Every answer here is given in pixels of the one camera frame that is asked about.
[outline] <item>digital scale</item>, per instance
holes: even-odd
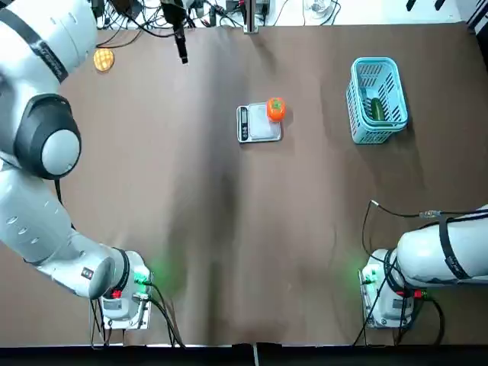
[[[240,143],[281,140],[281,123],[270,121],[266,108],[266,103],[241,105],[237,108],[237,140]]]

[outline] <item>brown table surface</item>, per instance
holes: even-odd
[[[121,32],[115,44],[134,32]],[[108,37],[100,34],[100,40]],[[170,296],[188,344],[348,344],[361,328],[357,270],[366,205],[474,209],[488,201],[488,77],[463,24],[270,27],[187,32],[189,64],[172,39],[142,36],[91,62],[62,87],[83,136],[63,179],[77,229],[135,249]],[[352,142],[345,89],[353,61],[397,62],[412,118],[379,146]],[[281,96],[279,143],[240,146],[236,106]],[[374,212],[368,238],[394,248],[418,226]],[[2,345],[87,344],[88,301],[0,248]],[[487,287],[434,291],[445,343],[488,341]],[[150,331],[126,343],[166,343]],[[437,333],[426,304],[405,343]],[[114,334],[114,342],[120,334]],[[391,331],[368,332],[391,343]]]

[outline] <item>green cucumber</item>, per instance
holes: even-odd
[[[374,120],[384,120],[384,111],[380,99],[371,99],[371,114]]]

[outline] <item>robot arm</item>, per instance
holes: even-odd
[[[95,48],[86,0],[16,0],[0,10],[0,240],[74,294],[102,297],[113,329],[138,327],[149,306],[133,299],[149,280],[141,257],[71,228],[41,178],[59,179],[79,160],[81,137],[59,84]]]
[[[488,284],[487,209],[455,219],[440,217],[438,223],[404,233],[396,249],[374,251],[359,272],[371,326],[396,328],[402,313],[404,323],[410,323],[416,289]]]
[[[46,179],[71,172],[81,138],[59,84],[95,46],[81,0],[17,0],[0,11],[1,158]]]
[[[488,282],[488,217],[484,213],[405,233],[396,248],[411,287]]]

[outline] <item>blue basket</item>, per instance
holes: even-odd
[[[359,144],[383,143],[408,121],[396,63],[388,57],[362,57],[351,67],[346,92],[352,139]],[[373,120],[371,99],[378,98],[385,120]]]

